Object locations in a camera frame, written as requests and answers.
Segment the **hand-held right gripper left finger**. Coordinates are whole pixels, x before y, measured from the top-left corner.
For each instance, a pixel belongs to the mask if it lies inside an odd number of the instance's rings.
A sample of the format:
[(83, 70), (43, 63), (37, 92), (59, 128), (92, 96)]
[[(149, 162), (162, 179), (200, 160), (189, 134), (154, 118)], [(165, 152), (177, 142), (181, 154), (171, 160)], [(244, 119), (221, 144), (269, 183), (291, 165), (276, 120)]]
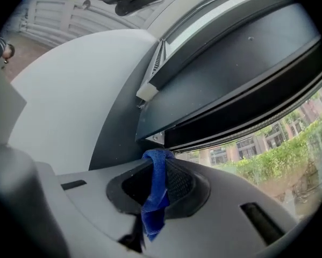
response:
[(148, 167), (151, 160), (136, 160), (109, 168), (79, 173), (57, 173), (61, 184), (84, 180), (85, 184), (64, 191), (67, 209), (60, 216), (71, 257), (143, 257), (120, 240), (133, 233), (136, 216), (123, 213), (113, 201), (126, 204), (129, 200), (115, 177)]

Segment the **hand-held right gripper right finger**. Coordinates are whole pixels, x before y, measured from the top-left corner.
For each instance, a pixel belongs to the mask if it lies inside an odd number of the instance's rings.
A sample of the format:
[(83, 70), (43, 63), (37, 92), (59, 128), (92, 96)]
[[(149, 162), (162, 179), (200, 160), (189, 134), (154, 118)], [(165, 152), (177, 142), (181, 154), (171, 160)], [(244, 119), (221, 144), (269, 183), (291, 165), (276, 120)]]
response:
[(256, 203), (284, 233), (298, 223), (277, 200), (242, 177), (184, 160), (173, 162), (205, 176), (211, 193), (194, 215), (166, 220), (155, 240), (146, 242), (149, 257), (254, 256), (266, 244), (241, 209), (245, 203)]

